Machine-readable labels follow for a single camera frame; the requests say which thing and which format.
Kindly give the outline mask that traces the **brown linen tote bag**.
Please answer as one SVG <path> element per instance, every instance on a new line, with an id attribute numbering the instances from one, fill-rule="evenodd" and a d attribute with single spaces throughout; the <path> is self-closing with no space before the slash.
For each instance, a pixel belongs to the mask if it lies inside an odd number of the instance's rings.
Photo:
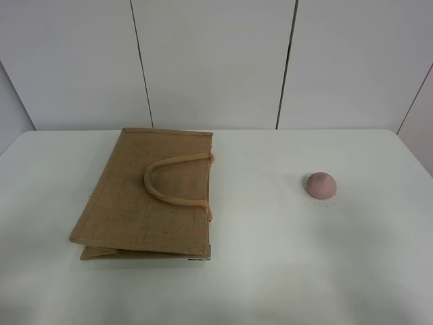
<path id="1" fill-rule="evenodd" d="M 70 241 L 81 259 L 210 258 L 212 133 L 125 128 Z"/>

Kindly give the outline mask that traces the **pink peach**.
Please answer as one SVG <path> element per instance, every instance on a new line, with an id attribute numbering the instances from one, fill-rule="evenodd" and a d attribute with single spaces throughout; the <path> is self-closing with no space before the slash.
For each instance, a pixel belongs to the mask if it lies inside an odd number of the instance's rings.
<path id="1" fill-rule="evenodd" d="M 330 199 L 337 192 L 336 180 L 325 172 L 303 175 L 302 186 L 309 196 L 318 200 Z"/>

